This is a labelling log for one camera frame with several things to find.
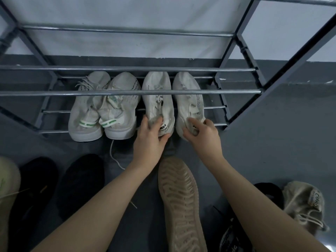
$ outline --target finger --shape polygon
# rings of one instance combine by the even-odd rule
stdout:
[[[214,124],[210,119],[205,119],[205,120],[204,120],[204,123],[205,123],[207,126],[215,127],[215,124]]]
[[[188,129],[187,127],[183,127],[183,137],[187,139],[187,141],[189,142],[193,142],[196,138],[195,135],[193,135]]]
[[[163,118],[160,116],[157,118],[155,123],[152,125],[152,128],[150,129],[151,131],[159,132],[160,127],[162,125]]]
[[[146,115],[143,116],[142,121],[141,121],[141,125],[140,125],[140,132],[146,131],[148,130],[148,118]]]
[[[161,147],[164,148],[164,146],[166,145],[168,139],[170,138],[171,134],[170,133],[167,133],[165,135],[163,135],[161,138],[160,138],[160,145]]]
[[[192,123],[192,125],[195,126],[199,130],[201,130],[203,127],[205,127],[205,124],[203,124],[201,121],[199,121],[195,118],[188,118],[188,121],[190,123]]]

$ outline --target pale yellow shoe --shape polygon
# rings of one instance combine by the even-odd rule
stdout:
[[[159,166],[158,183],[165,209],[169,251],[206,252],[198,189],[187,165],[176,157],[164,159]]]
[[[20,189],[20,182],[20,171],[16,164],[0,156],[0,252],[7,251],[9,214]]]

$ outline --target rack shelf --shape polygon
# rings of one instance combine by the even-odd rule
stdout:
[[[79,95],[155,95],[155,94],[209,94],[219,96],[220,104],[218,106],[206,106],[206,110],[214,110],[216,123],[215,126],[222,129],[233,127],[244,115],[253,109],[260,101],[262,101],[271,91],[282,84],[286,79],[296,71],[305,61],[307,61],[314,53],[316,53],[325,43],[336,35],[336,14],[268,81],[263,76],[257,62],[254,60],[246,42],[242,37],[242,33],[246,28],[252,14],[256,10],[260,0],[250,0],[249,5],[234,32],[190,32],[190,31],[171,31],[171,30],[148,30],[148,29],[120,29],[106,27],[76,27],[64,25],[38,25],[38,24],[21,24],[13,16],[10,10],[0,0],[0,15],[7,22],[8,26],[0,39],[0,58],[6,53],[11,46],[12,41],[19,37],[28,49],[36,56],[40,62],[40,66],[31,65],[0,65],[0,70],[8,71],[48,71],[51,75],[51,82],[47,91],[0,91],[0,97],[44,97],[41,108],[38,110],[38,117],[34,125],[31,125],[22,118],[16,116],[10,111],[0,106],[0,113],[6,117],[13,119],[21,125],[31,129],[40,135],[53,133],[67,133],[66,130],[44,130],[43,119],[46,114],[68,114],[69,110],[49,110],[48,105],[50,98],[53,96],[79,96]],[[268,0],[278,2],[293,2],[305,4],[317,4],[336,6],[336,0]],[[75,32],[99,32],[99,33],[137,33],[137,34],[163,34],[174,36],[194,36],[194,37],[226,37],[230,38],[229,45],[222,57],[219,67],[147,67],[147,66],[58,66],[53,65],[34,43],[29,36],[31,30],[52,30],[52,31],[75,31]],[[227,68],[226,63],[229,56],[233,52],[235,46],[238,46],[246,60],[248,68]],[[55,91],[55,85],[58,80],[62,79],[82,79],[84,76],[60,75],[61,71],[107,71],[107,72],[206,72],[213,75],[197,75],[196,79],[210,79],[212,88],[206,90],[139,90],[139,91]],[[249,72],[252,74],[257,89],[239,89],[227,90],[223,89],[223,81],[221,80],[225,72]],[[238,110],[237,113],[231,115],[229,106],[225,99],[225,94],[253,94],[248,102]]]

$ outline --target white wall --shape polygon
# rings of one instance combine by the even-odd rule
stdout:
[[[248,0],[3,0],[22,23],[234,31]],[[260,2],[243,36],[256,59],[288,60],[335,7]],[[5,24],[0,21],[0,29]],[[220,58],[226,38],[30,31],[45,54]],[[15,40],[8,53],[30,54]],[[310,61],[336,61],[336,38]],[[242,58],[236,49],[231,58]]]

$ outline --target person's left hand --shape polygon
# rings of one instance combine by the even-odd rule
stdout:
[[[148,173],[159,162],[163,149],[170,137],[170,134],[165,134],[161,138],[158,137],[162,120],[162,117],[159,117],[152,128],[149,129],[148,118],[144,115],[133,145],[133,163],[136,166],[141,166]]]

